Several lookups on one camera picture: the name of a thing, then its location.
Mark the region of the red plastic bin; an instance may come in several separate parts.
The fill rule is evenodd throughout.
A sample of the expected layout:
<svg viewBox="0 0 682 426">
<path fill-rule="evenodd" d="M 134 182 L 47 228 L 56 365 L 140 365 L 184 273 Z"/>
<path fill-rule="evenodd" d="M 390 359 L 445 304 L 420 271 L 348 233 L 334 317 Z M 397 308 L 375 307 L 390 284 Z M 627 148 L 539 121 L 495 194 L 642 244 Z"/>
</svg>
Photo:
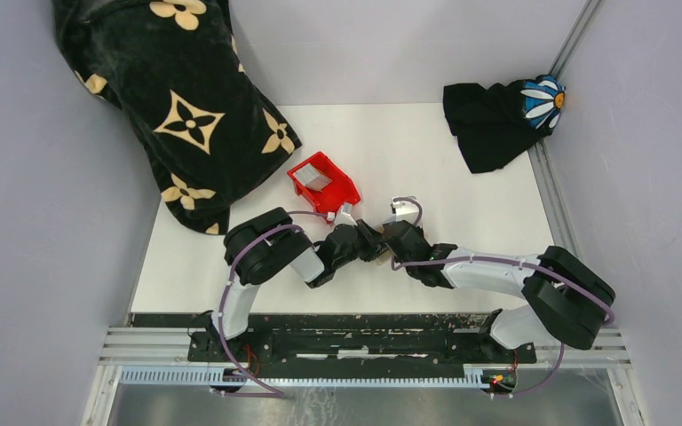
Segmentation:
<svg viewBox="0 0 682 426">
<path fill-rule="evenodd" d="M 287 172 L 295 193 L 316 213 L 336 213 L 345 204 L 354 206 L 361 195 L 353 180 L 325 153 L 317 152 Z"/>
</svg>

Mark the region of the stack of credit cards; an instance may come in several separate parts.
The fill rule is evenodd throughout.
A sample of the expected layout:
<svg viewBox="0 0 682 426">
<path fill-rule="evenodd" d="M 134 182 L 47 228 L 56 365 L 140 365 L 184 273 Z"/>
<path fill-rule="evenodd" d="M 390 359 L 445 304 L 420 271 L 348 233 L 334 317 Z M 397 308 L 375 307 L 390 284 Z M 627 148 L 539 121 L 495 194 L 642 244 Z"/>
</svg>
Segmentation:
<svg viewBox="0 0 682 426">
<path fill-rule="evenodd" d="M 293 176 L 301 186 L 316 192 L 321 192 L 333 182 L 330 177 L 325 176 L 313 167 L 297 170 Z"/>
</svg>

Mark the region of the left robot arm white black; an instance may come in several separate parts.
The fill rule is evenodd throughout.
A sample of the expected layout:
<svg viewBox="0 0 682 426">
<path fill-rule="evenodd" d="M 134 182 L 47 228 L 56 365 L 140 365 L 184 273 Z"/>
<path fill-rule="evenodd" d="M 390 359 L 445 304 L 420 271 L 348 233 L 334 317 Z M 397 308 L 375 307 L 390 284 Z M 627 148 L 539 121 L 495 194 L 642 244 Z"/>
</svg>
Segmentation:
<svg viewBox="0 0 682 426">
<path fill-rule="evenodd" d="M 285 267 L 290 267 L 309 288 L 318 288 L 347 264 L 356 260 L 372 262 L 386 250 L 381 232 L 354 219 L 349 203 L 335 213 L 308 213 L 332 225 L 322 241 L 312 242 L 304 229 L 293 223 L 297 214 L 272 209 L 226 235 L 229 273 L 224 295 L 212 314 L 217 331 L 210 338 L 210 349 L 220 359 L 230 361 L 242 354 L 242 334 L 248 329 L 259 287 Z"/>
</svg>

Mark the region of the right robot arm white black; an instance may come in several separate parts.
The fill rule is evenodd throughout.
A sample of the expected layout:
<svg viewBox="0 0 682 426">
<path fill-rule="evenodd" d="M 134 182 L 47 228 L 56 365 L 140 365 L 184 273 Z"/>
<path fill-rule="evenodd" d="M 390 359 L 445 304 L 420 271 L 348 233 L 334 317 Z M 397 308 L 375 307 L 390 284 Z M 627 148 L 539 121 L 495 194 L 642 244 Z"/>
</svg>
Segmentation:
<svg viewBox="0 0 682 426">
<path fill-rule="evenodd" d="M 523 300 L 499 309 L 480 328 L 477 348 L 499 362 L 525 343 L 562 343 L 589 350 L 599 331 L 615 319 L 615 291 L 567 249 L 542 254 L 490 255 L 455 244 L 430 244 L 421 227 L 396 221 L 383 227 L 382 241 L 396 268 L 427 287 L 481 290 Z"/>
</svg>

